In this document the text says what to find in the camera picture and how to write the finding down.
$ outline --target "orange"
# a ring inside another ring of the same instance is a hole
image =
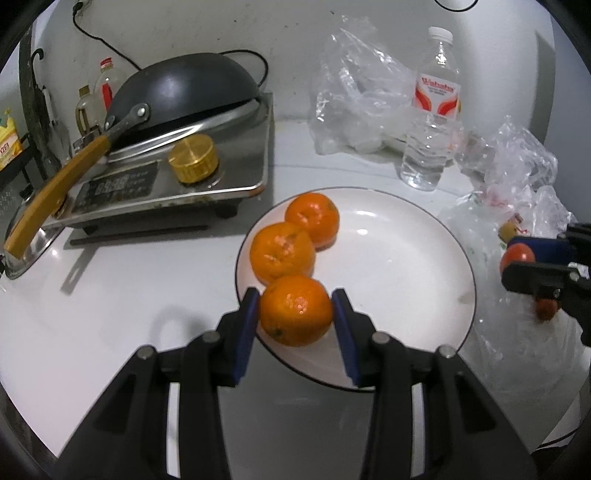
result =
[[[339,231],[340,216],[335,204],[321,193],[303,193],[285,211],[285,221],[300,225],[310,234],[316,248],[332,245]]]
[[[284,275],[311,276],[316,251],[306,230],[281,222],[268,225],[255,235],[250,259],[256,277],[268,285]]]
[[[259,315],[263,330],[279,343],[304,346],[328,331],[332,304],[320,282],[303,275],[289,275],[267,287]]]

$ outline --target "bottle cap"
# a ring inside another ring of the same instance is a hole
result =
[[[429,27],[429,37],[435,40],[446,41],[449,44],[453,44],[453,33],[445,28],[440,27]]]
[[[101,63],[100,63],[100,68],[104,68],[104,67],[112,67],[113,66],[113,59],[111,57],[109,57],[108,59],[104,59]]]

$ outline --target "wok handle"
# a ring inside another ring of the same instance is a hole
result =
[[[33,199],[4,243],[4,250],[22,258],[37,231],[60,207],[69,190],[110,149],[111,141],[101,135],[75,155]]]
[[[111,145],[121,135],[136,125],[147,122],[149,118],[150,106],[147,103],[138,103],[117,124],[113,125],[114,118],[109,121],[110,128],[107,132],[84,147],[36,195],[4,242],[4,250],[21,259],[37,231],[50,215],[57,212],[82,175],[103,155],[109,153]]]

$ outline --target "brass knob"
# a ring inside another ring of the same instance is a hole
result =
[[[211,137],[191,135],[180,140],[168,154],[168,163],[182,183],[196,183],[216,171],[219,161]]]

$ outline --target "power cord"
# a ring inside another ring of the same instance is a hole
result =
[[[262,56],[260,53],[258,53],[257,51],[248,50],[247,48],[237,48],[235,50],[221,51],[220,55],[231,55],[232,53],[248,53],[250,55],[254,55],[255,57],[259,58],[262,61],[263,65],[265,66],[265,73],[263,73],[262,79],[258,83],[259,87],[262,86],[262,84],[265,83],[265,80],[269,76],[269,62],[267,61],[267,59],[264,56]]]
[[[474,0],[474,2],[472,3],[472,5],[469,5],[466,8],[460,8],[458,10],[454,10],[453,8],[449,8],[446,7],[445,5],[442,5],[441,2],[439,0],[433,0],[437,5],[439,5],[441,8],[443,8],[444,10],[447,10],[448,12],[454,12],[456,14],[461,14],[462,12],[467,12],[468,10],[472,10],[476,4],[478,3],[478,0]]]
[[[74,7],[72,8],[72,23],[74,24],[74,26],[80,31],[82,32],[84,35],[86,35],[89,38],[92,38],[93,40],[98,40],[100,41],[105,47],[111,49],[112,51],[114,51],[117,55],[119,55],[121,58],[127,60],[129,63],[131,63],[138,71],[141,70],[141,68],[139,67],[139,65],[134,62],[133,60],[131,60],[128,56],[123,55],[119,50],[117,50],[113,45],[109,44],[104,38],[101,37],[96,37],[95,35],[91,35],[90,33],[88,33],[86,30],[84,30],[80,25],[78,25],[77,21],[76,21],[76,15],[78,14],[78,12],[80,11],[80,9],[84,6],[83,2],[77,2]],[[248,53],[250,55],[254,55],[255,57],[259,58],[262,62],[263,65],[265,67],[265,72],[262,76],[261,81],[258,83],[258,86],[262,86],[263,83],[265,83],[265,80],[267,79],[267,77],[269,76],[269,62],[267,61],[267,59],[261,55],[260,53],[258,53],[257,51],[254,50],[249,50],[247,48],[236,48],[234,50],[226,50],[226,51],[221,51],[219,54],[220,55],[231,55],[233,53]]]
[[[132,59],[130,59],[127,55],[123,55],[119,50],[117,50],[113,45],[109,44],[106,40],[104,40],[103,38],[100,37],[95,37],[94,35],[89,34],[86,30],[84,30],[80,25],[78,25],[78,23],[76,22],[76,15],[77,13],[80,11],[80,9],[84,6],[84,3],[82,2],[78,2],[74,5],[74,7],[72,8],[72,23],[74,24],[74,26],[80,31],[82,32],[84,35],[86,35],[89,38],[92,38],[93,40],[98,40],[99,42],[101,42],[105,47],[111,49],[112,51],[114,51],[117,55],[119,55],[119,57],[127,60],[129,63],[131,63],[133,65],[133,67],[137,70],[140,71],[141,68],[139,67],[139,65],[134,62]]]

